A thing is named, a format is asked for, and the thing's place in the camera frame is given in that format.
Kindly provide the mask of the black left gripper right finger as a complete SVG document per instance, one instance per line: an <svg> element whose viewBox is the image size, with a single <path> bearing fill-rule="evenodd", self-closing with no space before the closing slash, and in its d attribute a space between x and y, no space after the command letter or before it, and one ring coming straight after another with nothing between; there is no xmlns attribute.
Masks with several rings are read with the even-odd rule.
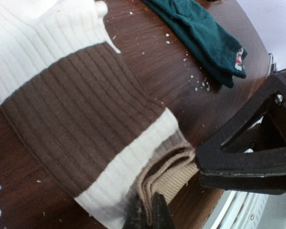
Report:
<svg viewBox="0 0 286 229"><path fill-rule="evenodd" d="M164 195L155 193L153 195L153 229L175 229L173 219L166 204Z"/></svg>

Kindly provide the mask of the dark teal sock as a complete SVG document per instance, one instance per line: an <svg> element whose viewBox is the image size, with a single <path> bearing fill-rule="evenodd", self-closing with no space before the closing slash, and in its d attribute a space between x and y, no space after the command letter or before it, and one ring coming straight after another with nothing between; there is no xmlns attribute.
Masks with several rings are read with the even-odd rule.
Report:
<svg viewBox="0 0 286 229"><path fill-rule="evenodd" d="M220 84L233 88L234 77L246 78L247 51L195 0L146 0L151 8L205 70Z"/></svg>

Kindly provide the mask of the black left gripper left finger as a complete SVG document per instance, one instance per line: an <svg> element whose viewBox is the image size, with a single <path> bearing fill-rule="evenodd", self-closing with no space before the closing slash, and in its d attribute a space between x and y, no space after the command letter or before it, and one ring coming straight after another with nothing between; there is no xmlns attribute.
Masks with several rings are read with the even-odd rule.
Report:
<svg viewBox="0 0 286 229"><path fill-rule="evenodd" d="M125 229L148 229L150 212L147 211L142 199L137 194L130 204L124 228Z"/></svg>

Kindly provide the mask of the cream brown striped sock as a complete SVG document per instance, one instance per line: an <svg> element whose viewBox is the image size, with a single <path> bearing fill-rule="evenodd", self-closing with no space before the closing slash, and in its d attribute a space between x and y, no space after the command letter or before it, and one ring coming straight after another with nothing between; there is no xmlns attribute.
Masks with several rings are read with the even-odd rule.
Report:
<svg viewBox="0 0 286 229"><path fill-rule="evenodd" d="M28 150L91 216L124 229L138 194L153 222L197 172L173 113L141 86L101 0L0 0L0 107Z"/></svg>

